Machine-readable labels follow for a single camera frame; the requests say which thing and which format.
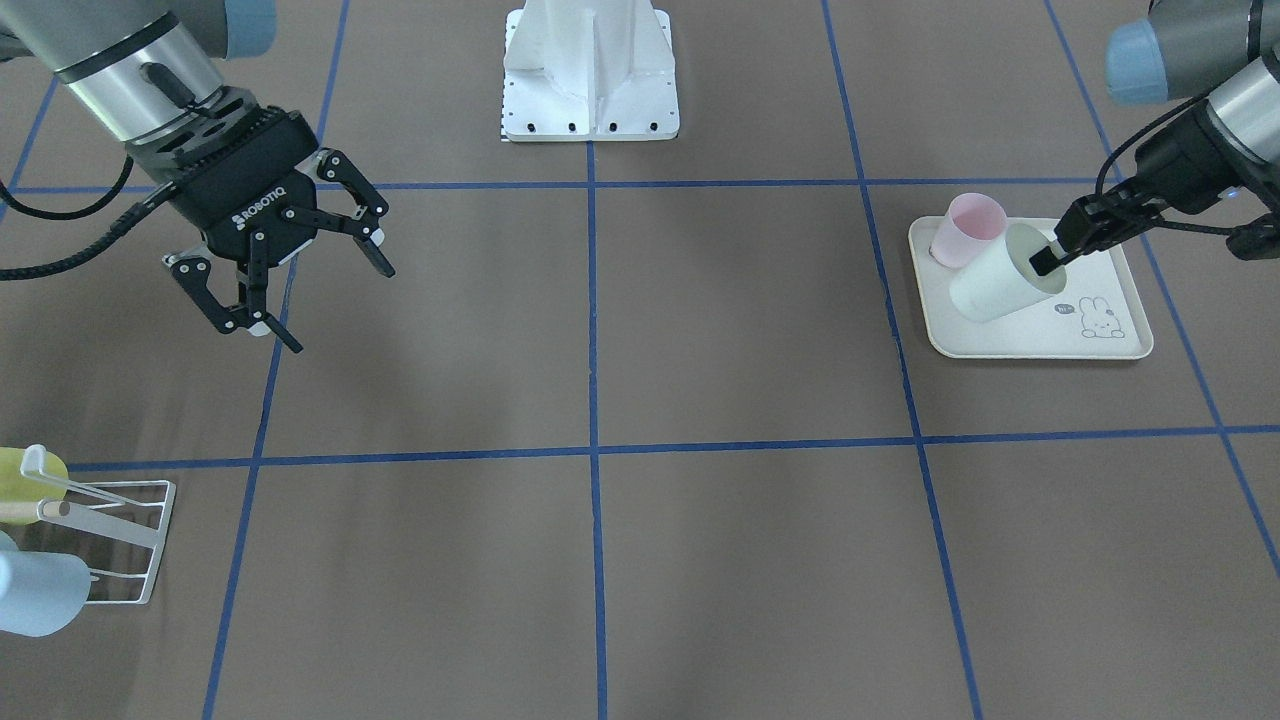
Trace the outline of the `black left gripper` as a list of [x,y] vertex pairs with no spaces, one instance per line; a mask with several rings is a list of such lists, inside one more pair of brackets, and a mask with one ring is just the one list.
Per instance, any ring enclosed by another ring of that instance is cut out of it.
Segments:
[[[1155,228],[1166,208],[1199,215],[1242,186],[1234,147],[1208,105],[1194,105],[1135,151],[1135,174],[1100,193],[1076,199],[1053,228],[1046,249],[1029,256],[1039,277],[1078,258],[1110,250]],[[1252,222],[1228,236],[1228,251],[1243,261],[1277,260],[1276,222]]]

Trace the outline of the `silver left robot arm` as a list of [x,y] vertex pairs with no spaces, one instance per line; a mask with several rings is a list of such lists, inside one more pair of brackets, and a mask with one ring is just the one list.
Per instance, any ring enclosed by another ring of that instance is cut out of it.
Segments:
[[1053,241],[1029,256],[1046,277],[1075,259],[1165,225],[1164,211],[1197,215],[1231,191],[1267,209],[1222,228],[1242,260],[1277,256],[1279,65],[1275,1],[1153,1],[1116,28],[1106,53],[1110,97],[1172,109],[1126,141],[1135,172],[1078,199]]

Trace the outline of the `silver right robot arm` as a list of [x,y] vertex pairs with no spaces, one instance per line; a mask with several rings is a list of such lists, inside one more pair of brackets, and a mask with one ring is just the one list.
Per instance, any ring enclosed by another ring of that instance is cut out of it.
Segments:
[[110,190],[76,211],[45,211],[3,192],[14,211],[69,222],[102,210],[134,168],[154,191],[79,252],[6,268],[6,282],[83,266],[152,211],[172,205],[201,233],[198,247],[165,258],[172,278],[220,333],[301,342],[268,301],[269,275],[321,231],[344,234],[384,277],[387,200],[339,150],[320,145],[303,115],[264,105],[228,85],[216,59],[253,56],[273,41],[271,1],[5,1],[3,59],[44,63],[122,142],[127,159]]

